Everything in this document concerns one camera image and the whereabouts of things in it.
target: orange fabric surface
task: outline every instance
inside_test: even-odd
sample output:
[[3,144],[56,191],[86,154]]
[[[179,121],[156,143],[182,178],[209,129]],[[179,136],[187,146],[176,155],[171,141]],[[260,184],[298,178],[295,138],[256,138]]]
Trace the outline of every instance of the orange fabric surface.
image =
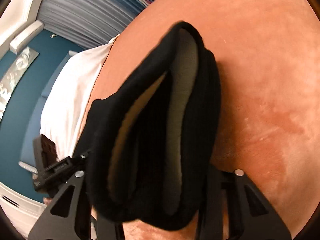
[[212,162],[243,169],[295,236],[320,201],[320,22],[306,0],[156,0],[113,45],[87,111],[180,20],[199,31],[220,72]]

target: metal bolt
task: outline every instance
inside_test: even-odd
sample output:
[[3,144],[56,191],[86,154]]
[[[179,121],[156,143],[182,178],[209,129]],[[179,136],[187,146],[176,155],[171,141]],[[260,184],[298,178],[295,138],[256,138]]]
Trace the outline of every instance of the metal bolt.
[[243,176],[243,175],[244,175],[244,171],[241,170],[241,169],[237,169],[237,170],[235,170],[235,174],[236,174],[237,176]]
[[77,178],[80,178],[80,177],[82,177],[84,175],[84,171],[77,171],[76,173],[75,173],[75,176],[77,177]]

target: white cloth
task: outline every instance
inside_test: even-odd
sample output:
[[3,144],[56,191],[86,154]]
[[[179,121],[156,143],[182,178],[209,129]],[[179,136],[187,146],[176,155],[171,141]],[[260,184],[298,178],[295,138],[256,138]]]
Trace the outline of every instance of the white cloth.
[[73,154],[93,86],[118,36],[70,58],[51,89],[41,114],[40,133],[56,144],[60,160]]

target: teal wall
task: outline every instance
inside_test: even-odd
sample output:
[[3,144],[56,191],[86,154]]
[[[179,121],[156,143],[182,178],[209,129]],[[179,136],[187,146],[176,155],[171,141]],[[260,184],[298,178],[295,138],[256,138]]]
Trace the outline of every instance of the teal wall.
[[[32,186],[31,173],[18,164],[23,138],[33,109],[42,90],[69,50],[83,49],[62,37],[50,38],[43,30],[28,46],[39,52],[15,88],[0,124],[0,182],[14,191],[42,202],[42,194]],[[8,51],[0,60],[0,78],[16,55]]]

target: beige padding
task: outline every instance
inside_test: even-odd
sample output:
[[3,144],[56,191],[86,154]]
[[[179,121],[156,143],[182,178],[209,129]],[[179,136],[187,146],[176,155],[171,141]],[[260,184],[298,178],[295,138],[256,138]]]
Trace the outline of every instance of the beige padding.
[[115,190],[116,185],[114,184],[114,178],[116,177],[115,174],[117,172],[121,172],[118,170],[118,162],[121,158],[121,153],[124,148],[125,141],[137,120],[137,117],[141,113],[142,109],[147,105],[149,100],[152,98],[158,87],[160,86],[161,82],[163,81],[166,73],[160,76],[146,91],[144,91],[140,97],[133,103],[130,107],[129,111],[126,113],[122,125],[119,129],[118,136],[115,141],[115,146],[112,149],[112,157],[110,161],[110,170],[108,175],[108,184],[109,184],[109,192],[111,197],[115,199]]
[[173,84],[167,119],[163,205],[164,210],[173,215],[179,206],[181,195],[182,121],[198,70],[197,44],[184,29],[179,31],[177,55],[170,70]]

